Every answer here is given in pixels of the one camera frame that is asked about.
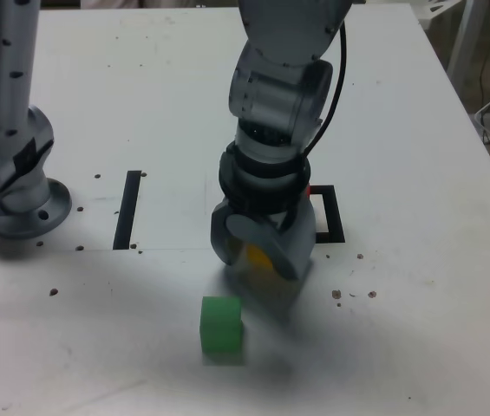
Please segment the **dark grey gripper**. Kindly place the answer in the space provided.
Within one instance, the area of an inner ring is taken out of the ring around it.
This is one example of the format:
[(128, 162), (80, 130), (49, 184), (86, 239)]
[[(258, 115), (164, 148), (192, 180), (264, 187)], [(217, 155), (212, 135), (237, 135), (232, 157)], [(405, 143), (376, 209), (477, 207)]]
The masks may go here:
[(316, 243), (310, 202), (270, 214), (234, 213), (229, 202), (221, 202), (211, 216), (211, 245), (223, 263), (234, 265), (245, 244), (245, 258), (251, 265), (272, 270), (287, 281), (304, 278)]

